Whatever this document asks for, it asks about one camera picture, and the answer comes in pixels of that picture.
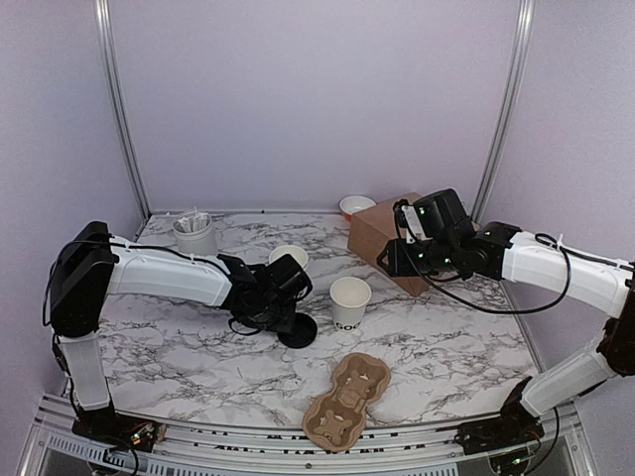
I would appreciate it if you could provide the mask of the black plastic cup lid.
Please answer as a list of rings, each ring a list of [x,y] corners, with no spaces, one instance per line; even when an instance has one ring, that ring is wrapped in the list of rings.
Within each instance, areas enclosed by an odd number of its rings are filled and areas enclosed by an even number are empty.
[[[290,332],[279,332],[279,341],[293,349],[302,349],[311,345],[318,334],[317,323],[307,314],[297,313]]]

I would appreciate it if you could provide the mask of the single white paper cup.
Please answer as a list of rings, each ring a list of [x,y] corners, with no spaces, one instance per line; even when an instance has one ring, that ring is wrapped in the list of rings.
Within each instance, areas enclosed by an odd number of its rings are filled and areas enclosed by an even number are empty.
[[[354,277],[335,280],[329,288],[331,315],[335,327],[342,331],[352,331],[359,327],[366,306],[372,298],[370,286]]]

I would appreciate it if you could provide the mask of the brown paper bag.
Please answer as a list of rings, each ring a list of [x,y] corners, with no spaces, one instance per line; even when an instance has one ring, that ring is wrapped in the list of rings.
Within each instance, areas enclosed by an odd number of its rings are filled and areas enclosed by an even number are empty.
[[[386,199],[373,207],[352,214],[348,232],[348,249],[379,271],[381,275],[387,277],[387,274],[377,265],[377,258],[387,243],[397,238],[393,205],[400,199],[407,199],[410,203],[414,203],[420,198],[418,193],[411,192]]]

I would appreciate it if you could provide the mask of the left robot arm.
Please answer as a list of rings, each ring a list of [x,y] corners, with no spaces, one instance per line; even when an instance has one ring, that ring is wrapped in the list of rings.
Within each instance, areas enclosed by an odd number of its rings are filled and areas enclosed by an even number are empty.
[[[272,332],[301,349],[318,326],[297,310],[313,289],[291,255],[271,264],[246,264],[226,254],[203,257],[130,242],[92,221],[54,260],[43,303],[43,324],[53,330],[53,352],[68,376],[75,412],[73,433],[123,450],[149,452],[164,426],[115,410],[96,332],[110,295],[144,295],[193,301],[230,313],[248,335]]]

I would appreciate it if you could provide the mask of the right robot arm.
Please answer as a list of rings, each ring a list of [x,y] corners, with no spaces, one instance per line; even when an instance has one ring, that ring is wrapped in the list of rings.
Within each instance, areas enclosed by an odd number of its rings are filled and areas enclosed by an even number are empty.
[[[608,380],[634,374],[634,266],[629,262],[586,254],[546,233],[490,222],[463,236],[450,233],[419,242],[397,237],[387,242],[377,264],[390,277],[421,278],[482,313],[487,307],[450,292],[439,282],[439,275],[454,272],[463,280],[480,276],[554,293],[548,303],[515,310],[517,316],[542,314],[574,299],[607,317],[600,333],[587,344],[549,370],[517,384],[497,416],[461,424],[454,440],[466,454],[541,437],[541,416]]]

